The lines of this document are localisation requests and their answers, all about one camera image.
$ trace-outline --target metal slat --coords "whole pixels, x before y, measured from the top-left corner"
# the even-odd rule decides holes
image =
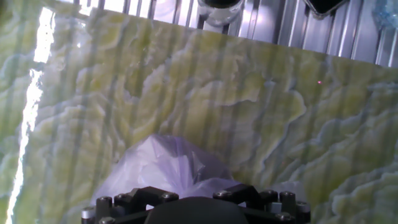
[[[396,29],[395,34],[394,34],[394,41],[392,42],[392,46],[390,54],[390,59],[388,66],[398,68],[398,29]]]
[[[322,20],[314,18],[310,13],[305,33],[303,49],[324,53],[328,49],[330,31],[333,25],[333,17],[328,16]]]
[[[131,0],[130,9],[129,9],[129,15],[132,15],[132,16],[137,16],[138,15],[139,2],[140,2],[140,0]]]
[[[115,12],[123,12],[124,0],[105,1],[104,9],[110,10],[110,11],[115,11]]]
[[[296,1],[295,11],[292,18],[293,23],[288,43],[288,46],[290,47],[302,48],[303,46],[308,22],[308,14],[306,13],[306,9],[307,6],[303,1]]]
[[[372,16],[375,0],[350,0],[322,20],[302,0],[244,0],[241,15],[224,27],[201,20],[197,0],[59,1],[398,67],[397,31],[377,29]]]
[[[352,59],[371,63],[376,61],[377,46],[379,45],[379,29],[376,27],[371,16],[375,3],[376,0],[366,0],[363,2]]]
[[[151,0],[141,0],[139,17],[152,19],[152,17],[149,17],[151,16],[152,2]]]
[[[280,23],[280,34],[278,44],[290,46],[292,36],[292,27],[295,26],[295,18],[298,13],[299,2],[297,0],[290,0],[285,4],[282,21]]]
[[[239,37],[248,37],[253,9],[254,0],[245,0],[241,17],[242,22],[238,32]]]
[[[330,41],[327,50],[327,54],[338,56],[338,52],[341,44],[341,37],[343,35],[345,20],[348,10],[348,4],[342,5],[336,10],[333,15],[333,27],[330,31]]]
[[[261,0],[253,39],[276,44],[282,23],[285,0]]]

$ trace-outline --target black robotic gripper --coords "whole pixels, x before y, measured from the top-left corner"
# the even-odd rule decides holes
[[[153,209],[146,210],[147,205]],[[216,192],[213,198],[183,199],[145,187],[98,198],[95,207],[81,211],[81,224],[304,224],[310,223],[310,213],[310,205],[297,202],[291,192],[258,193],[244,184]]]

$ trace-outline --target metal bolt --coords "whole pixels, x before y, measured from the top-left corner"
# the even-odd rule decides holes
[[[107,197],[107,196],[104,196],[104,197],[100,197],[99,198],[100,200],[112,200],[112,198],[111,197]]]
[[[89,206],[81,210],[81,218],[90,219],[95,217],[95,207]]]
[[[112,217],[104,217],[99,221],[99,224],[114,224],[116,220]]]
[[[220,192],[215,193],[215,195],[217,197],[228,197],[228,196],[232,195],[232,192],[228,192],[226,190],[222,190]]]
[[[289,221],[292,219],[292,216],[287,212],[282,212],[275,215],[280,221]]]
[[[295,196],[292,192],[283,192],[284,196]]]
[[[173,192],[166,192],[162,194],[162,198],[164,199],[164,202],[171,202],[174,200],[178,200],[179,196],[176,193]]]
[[[167,192],[162,195],[162,198],[170,198],[173,196],[173,193]]]
[[[125,197],[126,197],[126,194],[118,194],[116,197],[117,197],[117,198],[125,198]]]
[[[311,212],[311,206],[307,202],[297,202],[297,210],[302,212],[302,213],[308,213]]]

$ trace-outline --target green marbled surface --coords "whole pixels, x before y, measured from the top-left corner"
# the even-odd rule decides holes
[[[6,3],[0,223],[16,195],[14,223],[80,222],[112,165],[151,133],[185,137],[247,184],[301,181],[314,223],[398,222],[398,70],[68,4]]]

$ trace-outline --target white plastic bag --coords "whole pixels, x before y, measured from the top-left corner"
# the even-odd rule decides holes
[[[238,184],[223,163],[188,141],[151,135],[124,153],[94,193],[91,204],[99,197],[114,197],[133,188],[151,186],[179,194],[180,198],[212,197],[214,192]],[[270,189],[291,191],[305,201],[298,182],[282,183]]]

